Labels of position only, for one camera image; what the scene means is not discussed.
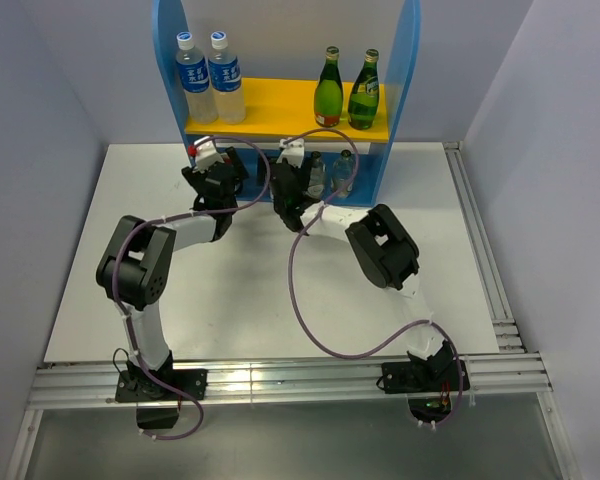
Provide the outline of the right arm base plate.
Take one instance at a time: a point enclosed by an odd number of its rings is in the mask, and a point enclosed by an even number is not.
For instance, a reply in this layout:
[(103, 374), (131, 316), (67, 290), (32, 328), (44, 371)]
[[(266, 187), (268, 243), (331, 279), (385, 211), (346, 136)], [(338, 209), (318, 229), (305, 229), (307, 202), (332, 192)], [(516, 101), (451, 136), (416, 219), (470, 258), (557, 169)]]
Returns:
[(443, 391), (468, 391), (471, 384), (465, 364), (460, 362), (461, 375), (457, 365), (434, 371), (424, 364), (414, 362), (385, 362), (381, 364), (381, 375), (376, 386), (386, 394), (442, 393)]

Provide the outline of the green perrier bottle yellow label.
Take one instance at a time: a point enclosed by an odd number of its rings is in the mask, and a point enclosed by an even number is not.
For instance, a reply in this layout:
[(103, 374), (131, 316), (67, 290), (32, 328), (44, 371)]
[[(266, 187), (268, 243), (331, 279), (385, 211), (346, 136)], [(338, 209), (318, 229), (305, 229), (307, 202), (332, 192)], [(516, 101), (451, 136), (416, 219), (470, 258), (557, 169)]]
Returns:
[(367, 130), (373, 125), (379, 106), (379, 79), (377, 62), (379, 52), (368, 49), (364, 63), (353, 84), (348, 102), (348, 122), (356, 130)]

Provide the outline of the green bottle red label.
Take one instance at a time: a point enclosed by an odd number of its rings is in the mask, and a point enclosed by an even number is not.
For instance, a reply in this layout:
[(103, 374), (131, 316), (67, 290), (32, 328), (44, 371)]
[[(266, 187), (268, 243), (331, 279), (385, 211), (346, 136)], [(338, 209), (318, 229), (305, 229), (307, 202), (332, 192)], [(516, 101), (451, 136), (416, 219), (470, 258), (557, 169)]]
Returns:
[(322, 127), (336, 126), (343, 108), (343, 88), (339, 73), (339, 48), (329, 46), (325, 52), (325, 63), (314, 92), (314, 117)]

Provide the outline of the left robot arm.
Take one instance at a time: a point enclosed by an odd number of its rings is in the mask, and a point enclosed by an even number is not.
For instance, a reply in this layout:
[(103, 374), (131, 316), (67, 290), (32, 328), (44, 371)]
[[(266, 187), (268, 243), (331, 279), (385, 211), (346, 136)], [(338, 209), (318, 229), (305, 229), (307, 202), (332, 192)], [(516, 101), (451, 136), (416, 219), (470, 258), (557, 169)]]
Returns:
[(156, 400), (182, 387), (159, 312), (173, 253), (220, 240), (232, 224), (236, 196), (249, 177), (233, 147), (225, 148), (221, 160), (208, 169), (185, 167), (181, 173), (196, 192), (192, 212), (161, 225), (132, 215), (121, 217), (96, 268), (96, 283), (126, 318), (133, 354), (122, 381)]

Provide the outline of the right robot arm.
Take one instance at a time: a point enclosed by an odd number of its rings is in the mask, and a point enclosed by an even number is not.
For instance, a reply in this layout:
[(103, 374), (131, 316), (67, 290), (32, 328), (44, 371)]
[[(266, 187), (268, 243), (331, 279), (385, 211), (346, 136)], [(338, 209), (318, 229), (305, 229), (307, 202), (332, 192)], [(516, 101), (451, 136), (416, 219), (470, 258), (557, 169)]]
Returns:
[[(385, 204), (369, 210), (336, 207), (327, 200), (312, 199), (301, 190), (302, 168), (278, 157), (258, 162), (258, 180), (268, 187), (274, 211), (296, 234), (287, 261), (287, 285), (291, 306), (301, 329), (323, 353), (343, 360), (359, 360), (384, 350), (407, 332), (421, 335), (422, 341), (407, 349), (407, 373), (400, 377), (385, 373), (381, 381), (386, 392), (416, 393), (437, 387), (462, 393), (469, 387), (463, 361), (450, 335), (432, 319), (417, 284), (420, 251), (416, 242)], [(340, 353), (328, 348), (310, 330), (299, 308), (294, 282), (295, 256), (300, 241), (310, 232), (346, 242), (364, 277), (375, 287), (396, 292), (400, 307), (412, 307), (416, 318), (372, 349)]]

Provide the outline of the clear glass bottle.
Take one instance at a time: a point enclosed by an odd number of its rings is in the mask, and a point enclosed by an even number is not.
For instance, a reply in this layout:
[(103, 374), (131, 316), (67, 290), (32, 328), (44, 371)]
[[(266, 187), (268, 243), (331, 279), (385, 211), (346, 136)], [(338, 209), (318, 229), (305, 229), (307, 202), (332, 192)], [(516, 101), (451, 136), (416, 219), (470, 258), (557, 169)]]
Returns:
[(331, 189), (337, 198), (347, 198), (353, 189), (352, 176), (356, 166), (353, 153), (342, 150), (340, 156), (335, 160), (331, 173)]
[(309, 181), (307, 185), (307, 194), (320, 200), (323, 197), (326, 182), (326, 166), (322, 155), (318, 151), (310, 154)]

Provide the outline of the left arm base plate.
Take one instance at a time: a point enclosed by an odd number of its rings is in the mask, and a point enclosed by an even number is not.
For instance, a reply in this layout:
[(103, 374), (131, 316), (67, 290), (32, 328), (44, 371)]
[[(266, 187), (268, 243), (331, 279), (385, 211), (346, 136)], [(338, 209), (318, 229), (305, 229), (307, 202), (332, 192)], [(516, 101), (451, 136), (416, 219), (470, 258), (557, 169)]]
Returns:
[(123, 371), (119, 375), (114, 400), (116, 403), (169, 402), (192, 397), (203, 400), (207, 387), (206, 369), (174, 370), (162, 382), (150, 380), (142, 371)]

